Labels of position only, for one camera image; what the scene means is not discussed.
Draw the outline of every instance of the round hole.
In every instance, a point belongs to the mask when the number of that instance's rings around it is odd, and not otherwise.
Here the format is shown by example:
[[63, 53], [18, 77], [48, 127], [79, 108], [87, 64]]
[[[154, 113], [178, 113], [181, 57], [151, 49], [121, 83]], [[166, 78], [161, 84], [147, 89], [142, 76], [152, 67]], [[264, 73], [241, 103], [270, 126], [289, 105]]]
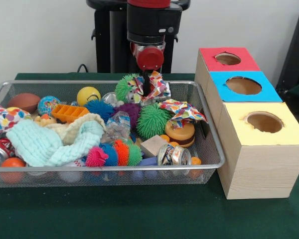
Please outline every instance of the round hole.
[[216, 56], [216, 60], [224, 65], [232, 66], [232, 65], [237, 65], [241, 62], [241, 59], [239, 56], [236, 56], [231, 53], [223, 52], [220, 53]]
[[243, 95], [256, 95], [262, 89], [261, 85], [256, 81], [241, 76], [228, 79], [226, 85], [233, 92]]
[[253, 112], [248, 116], [247, 122], [261, 132], [276, 133], [283, 128], [282, 121], [268, 112]]

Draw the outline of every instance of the light blue towel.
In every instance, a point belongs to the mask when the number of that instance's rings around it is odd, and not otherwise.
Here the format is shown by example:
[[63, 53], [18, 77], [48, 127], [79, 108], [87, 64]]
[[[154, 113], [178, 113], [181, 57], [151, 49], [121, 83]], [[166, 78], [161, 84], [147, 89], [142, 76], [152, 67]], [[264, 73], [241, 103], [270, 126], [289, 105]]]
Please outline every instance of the light blue towel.
[[96, 121], [83, 123], [72, 145], [63, 146], [59, 135], [51, 129], [23, 120], [6, 134], [18, 154], [32, 167], [61, 166], [86, 156], [100, 144], [103, 127]]

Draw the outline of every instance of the green tablecloth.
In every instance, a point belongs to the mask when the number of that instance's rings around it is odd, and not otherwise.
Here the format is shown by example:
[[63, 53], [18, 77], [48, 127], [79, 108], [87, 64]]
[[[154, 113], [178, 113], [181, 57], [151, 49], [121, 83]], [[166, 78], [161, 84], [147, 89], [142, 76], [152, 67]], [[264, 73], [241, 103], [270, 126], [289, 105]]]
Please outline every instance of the green tablecloth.
[[[115, 80], [109, 74], [18, 74], [16, 79]], [[192, 74], [165, 79], [192, 80]], [[206, 185], [0, 189], [0, 238], [299, 239], [299, 178], [288, 199], [225, 199]]]

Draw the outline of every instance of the white wall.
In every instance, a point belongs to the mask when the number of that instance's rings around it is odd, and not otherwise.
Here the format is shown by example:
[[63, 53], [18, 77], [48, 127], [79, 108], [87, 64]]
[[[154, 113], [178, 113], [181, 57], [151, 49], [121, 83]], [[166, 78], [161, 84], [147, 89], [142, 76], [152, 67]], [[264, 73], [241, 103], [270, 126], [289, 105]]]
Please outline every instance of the white wall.
[[[193, 73], [199, 47], [244, 46], [275, 84], [299, 0], [192, 0], [183, 13], [173, 72]], [[18, 72], [96, 71], [94, 11], [85, 0], [0, 0], [0, 82]]]

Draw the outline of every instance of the wire mesh basket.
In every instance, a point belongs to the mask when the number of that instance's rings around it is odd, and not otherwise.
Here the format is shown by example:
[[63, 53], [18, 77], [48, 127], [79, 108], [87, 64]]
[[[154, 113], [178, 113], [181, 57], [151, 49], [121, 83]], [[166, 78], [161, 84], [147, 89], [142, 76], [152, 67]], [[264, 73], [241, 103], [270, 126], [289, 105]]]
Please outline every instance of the wire mesh basket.
[[[63, 102], [76, 99], [78, 91], [93, 86], [101, 95], [113, 92], [118, 81], [11, 81], [0, 85], [0, 105], [21, 93], [56, 96]], [[202, 165], [127, 167], [0, 167], [0, 188], [102, 185], [205, 184], [225, 162], [217, 131], [201, 87], [192, 81], [169, 82], [171, 97], [187, 101], [205, 114], [209, 124], [195, 124], [195, 143], [188, 148]]]

